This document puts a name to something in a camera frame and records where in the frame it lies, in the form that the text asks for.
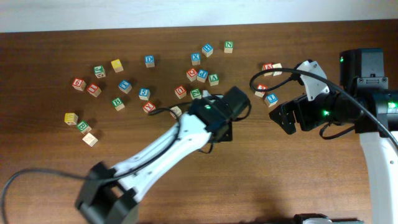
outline wooden surface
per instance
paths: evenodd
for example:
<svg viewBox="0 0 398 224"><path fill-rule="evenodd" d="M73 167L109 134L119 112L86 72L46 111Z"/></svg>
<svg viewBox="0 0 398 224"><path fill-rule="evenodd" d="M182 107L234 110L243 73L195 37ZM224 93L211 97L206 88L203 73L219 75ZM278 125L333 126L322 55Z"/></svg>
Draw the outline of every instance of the wooden surface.
<svg viewBox="0 0 398 224"><path fill-rule="evenodd" d="M268 116L270 109L249 89L249 79L264 62L294 67L317 60L328 79L339 82L339 52L382 47L390 87L398 87L398 21L320 22L167 29L91 30L0 34L0 184L26 167L51 167L85 174L99 161L123 161L174 124L168 113L148 117L138 89L151 90L157 106L179 100L179 85L224 93L240 87L252 101L248 119L234 125L234 141L217 144L210 155L194 152L166 173L141 202L145 223L238 223L324 213L371 223L368 173L359 137L347 134L322 140L319 129L289 136ZM234 41L232 54L223 42ZM220 76L220 84L190 83L190 54L210 43L212 56L201 65ZM153 54L155 68L144 56ZM120 58L124 71L112 71ZM104 65L106 78L93 67ZM71 84L82 77L100 86L95 98ZM267 77L268 86L287 75ZM133 82L129 94L118 88ZM274 91L279 103L301 95L290 82ZM116 111L111 100L122 97ZM63 122L75 112L93 128L99 142L89 147L75 126ZM328 134L341 130L330 128ZM81 182L47 175L27 175L12 185L7 198L11 223L85 223L73 203Z"/></svg>

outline wooden table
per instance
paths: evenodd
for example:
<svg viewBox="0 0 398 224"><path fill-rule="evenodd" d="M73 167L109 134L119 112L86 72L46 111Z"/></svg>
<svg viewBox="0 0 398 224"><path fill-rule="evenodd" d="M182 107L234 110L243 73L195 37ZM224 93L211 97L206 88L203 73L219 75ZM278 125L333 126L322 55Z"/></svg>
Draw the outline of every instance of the wooden table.
<svg viewBox="0 0 398 224"><path fill-rule="evenodd" d="M224 93L236 85L248 94L253 110L234 125L234 141L217 144L209 155L190 154L166 173L141 202L144 223L238 223L324 213L332 218L359 218L371 223L369 179L359 137L349 133L325 141L318 129L287 135L269 119L264 102L249 89L249 79L264 62L284 67L313 59L328 79L339 82L339 53L382 47L390 87L398 87L398 21L310 22L252 26L88 30L0 34L0 184L26 167L51 167L85 174L99 161L112 166L168 130L168 113L149 117L138 89L148 87L151 101L168 106L179 100L174 88L186 85ZM232 54L223 43L234 41ZM210 43L211 57L201 65L220 76L218 86L190 83L190 54ZM144 56L153 54L155 68ZM124 71L110 61L120 58ZM93 67L104 65L106 78ZM82 77L102 89L95 98L72 88ZM261 79L275 85L287 75ZM121 80L133 82L125 95ZM290 82L274 91L279 103L304 92ZM111 100L126 105L116 111ZM75 112L99 139L89 147L75 126L63 122ZM328 134L342 128L330 128ZM49 175L17 179L7 197L11 223L85 223L73 203L81 182Z"/></svg>

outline alphabet block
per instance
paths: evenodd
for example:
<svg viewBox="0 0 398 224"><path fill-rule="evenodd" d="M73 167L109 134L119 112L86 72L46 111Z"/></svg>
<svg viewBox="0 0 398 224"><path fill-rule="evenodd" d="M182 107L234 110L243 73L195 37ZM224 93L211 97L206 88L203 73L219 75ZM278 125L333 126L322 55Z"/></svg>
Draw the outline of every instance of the alphabet block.
<svg viewBox="0 0 398 224"><path fill-rule="evenodd" d="M201 52L206 56L209 57L213 53L213 47L210 44L206 44L202 47Z"/></svg>
<svg viewBox="0 0 398 224"><path fill-rule="evenodd" d="M234 42L226 41L224 44L224 53L232 53L233 49L234 49Z"/></svg>
<svg viewBox="0 0 398 224"><path fill-rule="evenodd" d="M200 65L200 53L191 54L192 65Z"/></svg>
<svg viewBox="0 0 398 224"><path fill-rule="evenodd" d="M198 75L198 72L194 69L194 68L191 68L191 69L189 69L188 71L187 71L187 77L188 77L188 79L192 82L192 81L195 81L196 79L197 79L197 75Z"/></svg>
<svg viewBox="0 0 398 224"><path fill-rule="evenodd" d="M94 67L94 75L97 78L104 78L105 77L105 69L102 65Z"/></svg>
<svg viewBox="0 0 398 224"><path fill-rule="evenodd" d="M153 55L145 56L145 65L147 68L155 67L155 58Z"/></svg>
<svg viewBox="0 0 398 224"><path fill-rule="evenodd" d="M174 119L177 119L178 117L181 116L182 111L181 111L181 109L180 109L178 106L173 106L173 107L170 108L170 109L177 115L177 117L176 117L176 116L174 116L173 113L170 112L170 114L173 116Z"/></svg>
<svg viewBox="0 0 398 224"><path fill-rule="evenodd" d="M199 82L206 82L206 79L207 79L207 75L208 75L208 72L207 71L204 71L203 69L201 69L201 70L199 70L199 72L198 72L198 78L197 78L197 80L199 81Z"/></svg>
<svg viewBox="0 0 398 224"><path fill-rule="evenodd" d="M156 107L155 107L155 105L153 105L151 102L148 102L148 103L146 103L146 104L144 105L144 107L143 107L142 109L144 109L144 111L145 111L146 113L149 113L149 112L153 111L154 109L156 109Z"/></svg>
<svg viewBox="0 0 398 224"><path fill-rule="evenodd" d="M75 80L72 83L72 86L77 90L83 91L86 87L86 83L84 82L84 80L80 78L75 78Z"/></svg>
<svg viewBox="0 0 398 224"><path fill-rule="evenodd" d="M120 97L117 97L116 99L112 100L112 104L117 111L124 108L123 101L122 99L120 99Z"/></svg>
<svg viewBox="0 0 398 224"><path fill-rule="evenodd" d="M68 125L76 125L78 118L75 113L65 113L65 123Z"/></svg>
<svg viewBox="0 0 398 224"><path fill-rule="evenodd" d="M111 64L116 73L123 71L123 66L119 59L112 61Z"/></svg>
<svg viewBox="0 0 398 224"><path fill-rule="evenodd" d="M77 125L77 129L79 129L82 134L87 134L91 131L91 127L86 123L86 121L80 121Z"/></svg>
<svg viewBox="0 0 398 224"><path fill-rule="evenodd" d="M149 100L150 97L149 89L141 88L139 90L138 97L142 100Z"/></svg>
<svg viewBox="0 0 398 224"><path fill-rule="evenodd" d="M280 63L272 65L272 68L282 68L282 65ZM276 75L281 75L282 72L274 72L274 76Z"/></svg>
<svg viewBox="0 0 398 224"><path fill-rule="evenodd" d="M183 86L179 86L174 90L175 94L178 96L179 99L182 99L187 95L186 89Z"/></svg>
<svg viewBox="0 0 398 224"><path fill-rule="evenodd" d="M263 85L263 84L259 84L259 85L257 86L257 89L266 90L266 89L268 89L268 87L265 86L265 85ZM260 97L262 98L266 93L265 93L265 92L256 91L254 94L255 94L256 96L260 96Z"/></svg>
<svg viewBox="0 0 398 224"><path fill-rule="evenodd" d="M262 66L261 70L264 71L264 70L267 70L267 69L272 69L272 64L271 63L264 64ZM268 76L268 75L272 75L272 72L267 72L267 73L264 74L264 76Z"/></svg>
<svg viewBox="0 0 398 224"><path fill-rule="evenodd" d="M120 84L119 84L119 89L127 94L130 92L130 90L132 89L131 84L125 80L123 80Z"/></svg>
<svg viewBox="0 0 398 224"><path fill-rule="evenodd" d="M192 99L201 99L201 93L199 89L195 89L191 91L191 97Z"/></svg>
<svg viewBox="0 0 398 224"><path fill-rule="evenodd" d="M218 75L217 74L212 74L212 75L209 75L209 83L210 83L210 85L211 86L213 86L213 85L218 85Z"/></svg>
<svg viewBox="0 0 398 224"><path fill-rule="evenodd" d="M98 142L98 139L96 139L92 134L88 133L86 136L83 138L83 141L87 143L90 147L93 147L95 143Z"/></svg>
<svg viewBox="0 0 398 224"><path fill-rule="evenodd" d="M97 97L101 93L101 89L98 86L94 85L94 84L91 84L87 88L87 91L88 91L89 94L91 94L91 95L93 95L95 97Z"/></svg>
<svg viewBox="0 0 398 224"><path fill-rule="evenodd" d="M266 97L265 102L268 105L268 107L271 107L278 102L278 98L275 96L275 94L271 94Z"/></svg>

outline green light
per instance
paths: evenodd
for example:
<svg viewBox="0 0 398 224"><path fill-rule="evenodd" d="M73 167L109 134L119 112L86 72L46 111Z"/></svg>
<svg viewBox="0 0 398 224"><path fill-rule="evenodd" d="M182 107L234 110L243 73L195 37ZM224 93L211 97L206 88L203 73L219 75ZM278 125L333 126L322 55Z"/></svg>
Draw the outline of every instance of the green light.
<svg viewBox="0 0 398 224"><path fill-rule="evenodd" d="M388 102L388 108L396 108L397 104L394 102Z"/></svg>
<svg viewBox="0 0 398 224"><path fill-rule="evenodd" d="M323 110L322 113L323 113L324 116L328 116L330 114L330 112L327 111L327 110Z"/></svg>

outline white background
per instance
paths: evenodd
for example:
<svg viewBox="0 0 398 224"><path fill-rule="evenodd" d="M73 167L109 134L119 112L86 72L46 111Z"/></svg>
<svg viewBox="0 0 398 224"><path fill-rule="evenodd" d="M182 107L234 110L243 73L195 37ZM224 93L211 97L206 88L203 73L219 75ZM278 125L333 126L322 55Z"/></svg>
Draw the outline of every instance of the white background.
<svg viewBox="0 0 398 224"><path fill-rule="evenodd" d="M398 19L398 0L0 0L0 32Z"/></svg>

